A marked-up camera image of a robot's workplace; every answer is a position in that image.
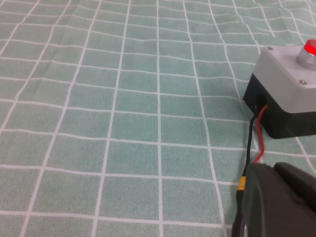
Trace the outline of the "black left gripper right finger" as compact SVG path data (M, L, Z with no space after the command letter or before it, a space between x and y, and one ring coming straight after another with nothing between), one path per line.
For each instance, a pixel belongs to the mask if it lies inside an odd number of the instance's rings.
M285 162L277 162L274 170L290 190L312 211L316 211L316 178Z

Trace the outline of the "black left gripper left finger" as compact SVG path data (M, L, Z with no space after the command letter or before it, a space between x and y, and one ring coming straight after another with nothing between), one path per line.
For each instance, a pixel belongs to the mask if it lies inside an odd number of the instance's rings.
M290 190L273 166L249 166L242 210L249 237L316 235L316 212Z

